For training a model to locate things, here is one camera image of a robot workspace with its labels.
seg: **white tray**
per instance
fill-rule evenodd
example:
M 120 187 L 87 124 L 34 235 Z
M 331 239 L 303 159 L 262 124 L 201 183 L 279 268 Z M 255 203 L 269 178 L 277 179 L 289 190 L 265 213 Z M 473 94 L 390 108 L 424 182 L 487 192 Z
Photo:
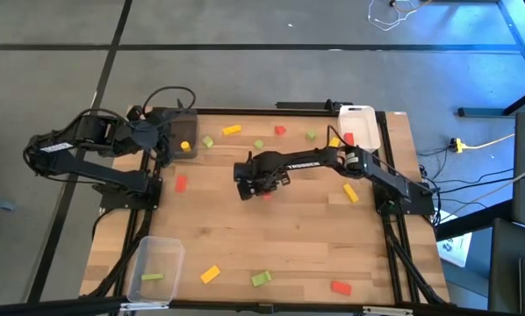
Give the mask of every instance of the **white tray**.
M 381 146 L 376 111 L 368 105 L 344 105 L 339 112 L 341 136 L 352 133 L 354 145 L 369 152 Z

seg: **floor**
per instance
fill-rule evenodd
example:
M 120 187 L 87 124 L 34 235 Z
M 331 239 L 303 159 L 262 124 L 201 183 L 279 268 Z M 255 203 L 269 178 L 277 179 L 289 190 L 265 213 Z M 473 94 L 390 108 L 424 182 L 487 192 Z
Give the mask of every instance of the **floor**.
M 374 3 L 374 17 L 394 19 L 386 3 Z M 108 44 L 123 4 L 0 0 L 0 43 Z M 505 4 L 525 39 L 522 1 Z M 141 0 L 132 6 L 121 43 L 514 44 L 495 4 L 431 4 L 389 32 L 370 25 L 367 14 L 367 2 L 349 0 Z M 58 183 L 34 177 L 21 151 L 32 135 L 59 129 L 90 107 L 106 55 L 0 51 L 0 197 L 18 206 L 13 213 L 0 211 L 0 304 L 25 300 L 61 190 Z M 458 118 L 456 110 L 503 107 L 524 95 L 525 61 L 518 53 L 502 52 L 118 52 L 101 107 L 124 112 L 168 84 L 194 89 L 202 107 L 272 107 L 277 101 L 333 98 L 406 111 L 421 151 L 445 146 L 452 137 L 478 144 L 513 133 L 512 119 Z M 161 95 L 155 103 L 172 106 L 174 99 Z M 449 154 L 438 180 L 476 179 L 511 168 L 512 143 Z M 440 158 L 421 160 L 430 175 Z M 469 201 L 488 190 L 446 198 Z M 492 205 L 510 196 L 507 188 L 482 202 Z M 91 188 L 76 189 L 43 299 L 77 296 L 98 200 Z M 447 211 L 459 206 L 442 205 Z M 478 209 L 471 205 L 460 214 Z M 481 258 L 490 251 L 489 236 L 474 235 L 476 251 L 468 258 L 481 276 L 487 273 Z M 479 305 L 480 299 L 473 301 Z

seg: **green block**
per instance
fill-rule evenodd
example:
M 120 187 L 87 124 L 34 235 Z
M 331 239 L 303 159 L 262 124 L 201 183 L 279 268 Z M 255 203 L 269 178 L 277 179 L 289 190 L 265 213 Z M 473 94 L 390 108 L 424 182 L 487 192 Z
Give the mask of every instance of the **green block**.
M 317 133 L 315 131 L 309 131 L 306 133 L 306 138 L 309 140 L 315 140 L 315 136 L 317 136 Z
M 152 280 L 161 280 L 163 279 L 163 274 L 149 274 L 141 275 L 141 281 L 152 281 Z
M 261 274 L 251 277 L 251 281 L 253 282 L 253 286 L 255 287 L 261 286 L 271 280 L 272 277 L 270 277 L 270 272 L 268 271 L 264 271 Z
M 210 147 L 213 146 L 213 139 L 212 139 L 210 136 L 206 136 L 206 137 L 204 137 L 204 139 L 202 140 L 202 142 L 203 142 L 204 145 L 206 145 L 208 148 L 210 148 Z
M 264 146 L 264 142 L 262 140 L 257 140 L 255 142 L 255 147 L 261 149 L 261 148 L 263 148 L 263 146 Z

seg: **wooden tabletop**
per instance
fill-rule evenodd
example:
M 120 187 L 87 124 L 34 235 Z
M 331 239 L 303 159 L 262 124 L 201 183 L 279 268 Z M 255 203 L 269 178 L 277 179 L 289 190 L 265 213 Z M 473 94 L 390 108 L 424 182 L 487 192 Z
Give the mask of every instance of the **wooden tabletop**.
M 409 121 L 405 113 L 387 113 L 395 168 L 420 181 Z M 385 237 L 376 214 L 371 182 L 349 180 L 332 169 L 289 172 L 291 184 L 272 192 L 270 200 L 241 201 L 233 165 L 248 151 L 282 153 L 325 145 L 327 124 L 336 118 L 267 116 L 198 116 L 199 135 L 210 135 L 212 148 L 200 143 L 193 160 L 176 162 L 162 171 L 162 201 L 155 211 L 152 236 L 179 239 L 185 248 L 175 299 L 228 302 L 328 304 L 393 303 Z M 240 133 L 223 136 L 221 129 L 241 124 Z M 274 135 L 274 126 L 286 134 Z M 305 134 L 313 129 L 315 141 Z M 253 146 L 264 141 L 264 148 Z M 138 169 L 141 155 L 115 159 L 114 168 Z M 178 175 L 188 178 L 186 192 L 175 192 Z M 360 200 L 351 204 L 342 186 L 350 183 Z M 94 290 L 118 260 L 129 211 L 115 211 L 99 223 L 83 278 L 81 293 Z M 414 263 L 436 293 L 449 299 L 435 236 L 427 221 L 406 216 Z M 200 280 L 217 265 L 221 274 L 209 284 Z M 272 281 L 253 287 L 251 277 L 268 270 Z M 406 275 L 399 263 L 404 298 Z M 330 290 L 331 281 L 352 285 L 352 295 Z

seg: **white plastic container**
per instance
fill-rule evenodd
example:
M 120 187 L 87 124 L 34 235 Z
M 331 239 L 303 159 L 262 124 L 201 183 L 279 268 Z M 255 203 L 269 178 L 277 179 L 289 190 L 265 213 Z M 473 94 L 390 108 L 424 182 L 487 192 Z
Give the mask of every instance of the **white plastic container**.
M 352 133 L 354 145 L 373 152 L 381 146 L 376 111 L 368 105 L 344 105 L 339 111 L 339 133 Z
M 180 240 L 144 237 L 135 252 L 135 264 L 127 298 L 133 303 L 168 304 L 176 295 L 183 267 L 184 247 Z M 145 275 L 162 278 L 145 280 Z

